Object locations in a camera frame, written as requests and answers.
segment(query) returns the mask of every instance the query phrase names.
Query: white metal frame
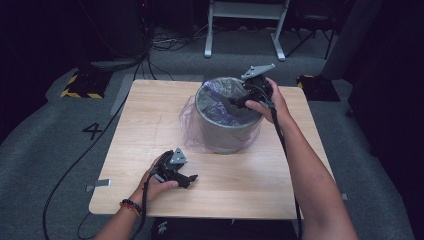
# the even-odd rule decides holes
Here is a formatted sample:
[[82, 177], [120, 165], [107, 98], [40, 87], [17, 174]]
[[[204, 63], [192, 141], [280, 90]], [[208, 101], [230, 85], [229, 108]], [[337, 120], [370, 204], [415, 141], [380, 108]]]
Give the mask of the white metal frame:
[[286, 18], [289, 3], [290, 0], [284, 0], [283, 4], [235, 3], [210, 0], [205, 57], [209, 58], [212, 56], [212, 27], [214, 17], [255, 18], [278, 20], [277, 30], [275, 33], [271, 33], [271, 39], [278, 59], [284, 61], [286, 57], [284, 56], [278, 38], [281, 34], [281, 28]]

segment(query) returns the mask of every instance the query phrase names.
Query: gray bucket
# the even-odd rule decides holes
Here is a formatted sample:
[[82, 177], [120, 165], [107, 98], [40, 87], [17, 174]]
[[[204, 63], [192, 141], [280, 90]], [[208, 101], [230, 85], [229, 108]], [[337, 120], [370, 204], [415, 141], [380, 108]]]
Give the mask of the gray bucket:
[[262, 114], [238, 109], [228, 98], [247, 94], [237, 78], [221, 77], [205, 82], [196, 93], [195, 105], [205, 147], [232, 154], [253, 143], [260, 131]]

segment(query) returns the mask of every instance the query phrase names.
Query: number 4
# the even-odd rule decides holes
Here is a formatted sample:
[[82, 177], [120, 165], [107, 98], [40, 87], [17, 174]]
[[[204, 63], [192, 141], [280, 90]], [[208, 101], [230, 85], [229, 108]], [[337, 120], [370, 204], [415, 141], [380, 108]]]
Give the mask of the number 4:
[[82, 130], [83, 132], [90, 132], [91, 133], [91, 139], [93, 140], [94, 137], [96, 136], [96, 133], [102, 132], [103, 130], [98, 130], [99, 129], [99, 124], [98, 123], [93, 123], [90, 126], [84, 128], [84, 130]]

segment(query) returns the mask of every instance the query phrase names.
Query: wooden tabletop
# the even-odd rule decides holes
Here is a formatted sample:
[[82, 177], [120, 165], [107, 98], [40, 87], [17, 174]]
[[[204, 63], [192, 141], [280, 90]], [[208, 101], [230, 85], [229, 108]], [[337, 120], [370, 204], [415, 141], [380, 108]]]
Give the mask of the wooden tabletop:
[[[94, 190], [89, 209], [114, 214], [155, 158], [180, 147], [188, 163], [179, 172], [198, 174], [188, 189], [169, 190], [147, 205], [148, 216], [295, 219], [290, 173], [272, 124], [263, 120], [252, 146], [236, 154], [191, 152], [184, 146], [179, 114], [201, 83], [136, 80], [130, 90], [99, 176], [111, 185]], [[331, 173], [303, 91], [280, 87], [290, 113]]]

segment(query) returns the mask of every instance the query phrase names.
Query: bracelet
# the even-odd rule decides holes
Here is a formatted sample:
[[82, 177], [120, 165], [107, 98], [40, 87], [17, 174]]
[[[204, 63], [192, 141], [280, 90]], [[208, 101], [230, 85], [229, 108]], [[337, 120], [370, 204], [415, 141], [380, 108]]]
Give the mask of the bracelet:
[[140, 206], [138, 206], [137, 203], [135, 203], [135, 202], [133, 202], [129, 199], [122, 200], [122, 202], [119, 203], [119, 206], [126, 207], [129, 210], [135, 212], [137, 217], [140, 217], [140, 215], [141, 215], [142, 210], [141, 210]]

